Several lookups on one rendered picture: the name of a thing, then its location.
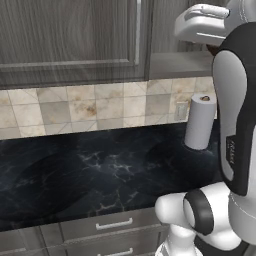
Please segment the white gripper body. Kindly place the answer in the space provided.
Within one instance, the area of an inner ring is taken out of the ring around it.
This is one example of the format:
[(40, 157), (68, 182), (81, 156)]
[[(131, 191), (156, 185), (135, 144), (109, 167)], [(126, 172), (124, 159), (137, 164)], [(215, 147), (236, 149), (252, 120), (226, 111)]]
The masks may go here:
[(219, 46), (227, 36), (224, 21), (228, 16), (225, 7), (193, 5), (177, 17), (174, 35), (181, 41)]

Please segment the grey open cabinet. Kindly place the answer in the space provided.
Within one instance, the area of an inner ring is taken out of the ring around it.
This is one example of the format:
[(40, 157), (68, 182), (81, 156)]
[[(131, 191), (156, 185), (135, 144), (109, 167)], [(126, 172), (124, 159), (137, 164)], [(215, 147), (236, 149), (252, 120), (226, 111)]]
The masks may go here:
[(176, 18), (189, 7), (209, 0), (155, 0), (149, 77), (168, 79), (207, 76), (212, 55), (205, 46), (183, 42), (174, 36)]

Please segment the grey wood cabinet door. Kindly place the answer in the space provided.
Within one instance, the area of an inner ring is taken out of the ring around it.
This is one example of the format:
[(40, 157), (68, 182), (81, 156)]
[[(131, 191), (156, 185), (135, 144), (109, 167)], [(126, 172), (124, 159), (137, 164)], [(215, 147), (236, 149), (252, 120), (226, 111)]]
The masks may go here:
[(0, 0), (0, 89), (148, 77), (152, 0)]

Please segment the white paper towel roll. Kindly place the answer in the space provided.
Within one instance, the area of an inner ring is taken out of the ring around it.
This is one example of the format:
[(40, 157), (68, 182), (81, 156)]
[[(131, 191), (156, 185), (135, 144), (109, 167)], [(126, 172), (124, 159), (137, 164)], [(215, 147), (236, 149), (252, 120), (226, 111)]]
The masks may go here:
[(214, 94), (196, 93), (191, 98), (184, 143), (193, 150), (208, 147), (217, 110)]

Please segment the grey drawer front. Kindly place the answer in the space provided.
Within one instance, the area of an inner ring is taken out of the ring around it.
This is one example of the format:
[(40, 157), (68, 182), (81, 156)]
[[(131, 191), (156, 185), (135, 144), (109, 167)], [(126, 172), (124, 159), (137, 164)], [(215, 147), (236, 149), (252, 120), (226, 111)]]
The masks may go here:
[(144, 229), (137, 232), (99, 238), (91, 242), (68, 245), (68, 256), (97, 256), (98, 253), (113, 253), (134, 249), (131, 256), (150, 254), (156, 251), (161, 229)]
[[(129, 218), (133, 218), (133, 224), (128, 226), (101, 231), (97, 231), (95, 227), (96, 223), (104, 225), (127, 221)], [(60, 227), (64, 236), (64, 240), (69, 241), (110, 232), (127, 231), (133, 228), (142, 228), (156, 224), (159, 224), (159, 221), (156, 217), (155, 210), (153, 208), (145, 208), (72, 221), (65, 221), (60, 223)]]
[(63, 242), (58, 224), (0, 232), (0, 256), (50, 256)]

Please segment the beige wall outlet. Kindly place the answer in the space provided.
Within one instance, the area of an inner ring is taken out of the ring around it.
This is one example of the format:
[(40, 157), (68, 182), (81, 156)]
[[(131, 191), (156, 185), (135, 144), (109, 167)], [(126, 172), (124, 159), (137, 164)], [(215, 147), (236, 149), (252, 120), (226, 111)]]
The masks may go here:
[(187, 102), (178, 102), (176, 104), (176, 110), (175, 110), (175, 120), (181, 121), (185, 120), (187, 116), (188, 111), (188, 103)]

